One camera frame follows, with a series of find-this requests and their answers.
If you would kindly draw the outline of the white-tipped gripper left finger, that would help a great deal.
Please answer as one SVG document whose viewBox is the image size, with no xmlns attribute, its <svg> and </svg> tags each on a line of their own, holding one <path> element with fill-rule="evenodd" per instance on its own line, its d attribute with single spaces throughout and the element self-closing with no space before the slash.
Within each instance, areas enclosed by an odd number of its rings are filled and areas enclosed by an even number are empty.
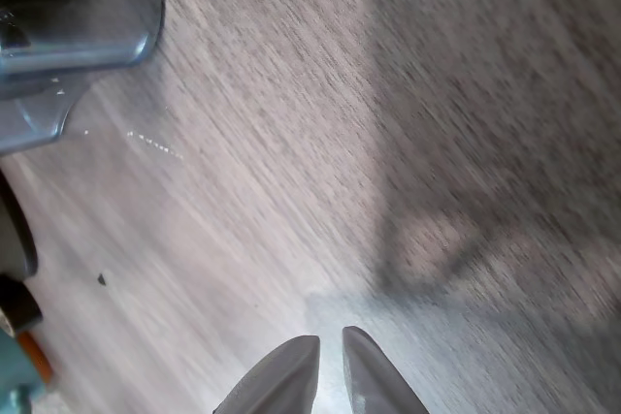
<svg viewBox="0 0 621 414">
<path fill-rule="evenodd" d="M 215 409 L 219 414 L 310 413 L 317 392 L 320 338 L 300 335 L 261 359 Z"/>
</svg>

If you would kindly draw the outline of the white-tipped gripper right finger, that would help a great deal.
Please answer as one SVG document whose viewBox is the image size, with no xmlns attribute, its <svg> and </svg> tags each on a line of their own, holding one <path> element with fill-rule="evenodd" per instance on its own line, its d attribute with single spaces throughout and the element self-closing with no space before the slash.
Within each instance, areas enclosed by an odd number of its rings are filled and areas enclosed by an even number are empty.
<svg viewBox="0 0 621 414">
<path fill-rule="evenodd" d="M 368 333 L 348 326 L 342 336 L 343 372 L 353 413 L 429 413 Z"/>
</svg>

